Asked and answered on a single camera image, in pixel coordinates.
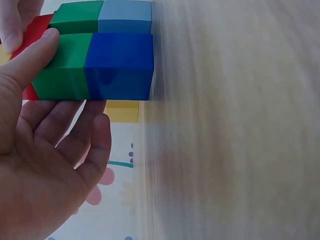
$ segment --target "green block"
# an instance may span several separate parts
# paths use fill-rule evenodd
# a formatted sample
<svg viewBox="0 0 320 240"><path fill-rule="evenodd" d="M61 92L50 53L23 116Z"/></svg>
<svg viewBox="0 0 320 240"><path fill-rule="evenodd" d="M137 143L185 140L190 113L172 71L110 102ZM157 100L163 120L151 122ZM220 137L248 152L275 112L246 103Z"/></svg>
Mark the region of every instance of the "green block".
<svg viewBox="0 0 320 240"><path fill-rule="evenodd" d="M61 35L97 33L103 4L103 0L64 3L54 13L49 26L58 29Z"/></svg>
<svg viewBox="0 0 320 240"><path fill-rule="evenodd" d="M89 99L85 63L92 35L80 33L60 37L53 60L32 82L40 100Z"/></svg>

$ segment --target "fingernail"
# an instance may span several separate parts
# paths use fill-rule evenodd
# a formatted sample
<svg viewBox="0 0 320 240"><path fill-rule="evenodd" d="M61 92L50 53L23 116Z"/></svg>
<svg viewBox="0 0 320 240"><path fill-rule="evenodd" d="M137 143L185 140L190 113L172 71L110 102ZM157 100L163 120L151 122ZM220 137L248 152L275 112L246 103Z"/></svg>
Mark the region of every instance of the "fingernail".
<svg viewBox="0 0 320 240"><path fill-rule="evenodd" d="M55 28L49 28L49 29L45 30L42 37L53 37L55 34L57 34L57 31L58 30Z"/></svg>
<svg viewBox="0 0 320 240"><path fill-rule="evenodd" d="M7 54L13 53L20 46L22 36L17 32L10 33L3 41L3 49Z"/></svg>

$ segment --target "hand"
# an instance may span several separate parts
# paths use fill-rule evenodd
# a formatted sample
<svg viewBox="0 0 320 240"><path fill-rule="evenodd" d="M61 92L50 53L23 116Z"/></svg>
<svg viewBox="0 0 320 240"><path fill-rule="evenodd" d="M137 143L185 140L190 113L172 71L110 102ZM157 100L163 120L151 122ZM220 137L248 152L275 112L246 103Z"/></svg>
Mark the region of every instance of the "hand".
<svg viewBox="0 0 320 240"><path fill-rule="evenodd" d="M23 32L40 14L44 0L0 0L0 38L4 50L13 53L23 41Z"/></svg>
<svg viewBox="0 0 320 240"><path fill-rule="evenodd" d="M0 238L43 240L85 201L106 170L110 150L104 101L29 101L22 90L54 56L59 32L51 28L0 67ZM75 165L90 147L86 160Z"/></svg>

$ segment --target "pink flower pattern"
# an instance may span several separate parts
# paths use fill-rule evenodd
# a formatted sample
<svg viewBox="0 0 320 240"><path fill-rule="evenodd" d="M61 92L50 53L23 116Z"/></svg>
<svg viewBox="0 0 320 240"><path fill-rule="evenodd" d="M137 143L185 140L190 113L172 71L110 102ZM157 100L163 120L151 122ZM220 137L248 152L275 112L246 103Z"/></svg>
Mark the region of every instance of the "pink flower pattern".
<svg viewBox="0 0 320 240"><path fill-rule="evenodd" d="M89 150L81 158L81 160L79 161L80 164L82 164L85 161L85 159L88 155L88 152L89 152ZM114 181L115 181L115 172L111 168L107 167L102 178L100 179L98 185L95 186L94 189L89 193L89 195L85 199L85 201L93 206L99 205L102 200L102 194L99 189L99 185L101 184L104 186L108 186L108 185L111 185Z"/></svg>

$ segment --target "printed flower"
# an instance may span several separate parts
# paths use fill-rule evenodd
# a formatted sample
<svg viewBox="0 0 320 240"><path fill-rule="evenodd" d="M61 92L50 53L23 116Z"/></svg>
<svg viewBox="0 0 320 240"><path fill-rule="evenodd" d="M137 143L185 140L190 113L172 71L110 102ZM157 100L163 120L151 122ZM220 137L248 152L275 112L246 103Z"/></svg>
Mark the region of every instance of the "printed flower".
<svg viewBox="0 0 320 240"><path fill-rule="evenodd" d="M129 157L131 157L130 163L133 164L134 163L134 144L133 143L131 143L131 148L132 148L132 151L129 152Z"/></svg>
<svg viewBox="0 0 320 240"><path fill-rule="evenodd" d="M99 181L99 184L108 186L111 185L115 181L115 172L107 167L101 180ZM88 197L86 198L86 201L91 205L98 205L101 202L102 195L101 191L97 186L94 187L94 189L89 193Z"/></svg>
<svg viewBox="0 0 320 240"><path fill-rule="evenodd" d="M121 205L124 207L130 207L130 212L132 215L135 214L135 188L132 182L123 183L124 190L119 194L124 199L121 202Z"/></svg>

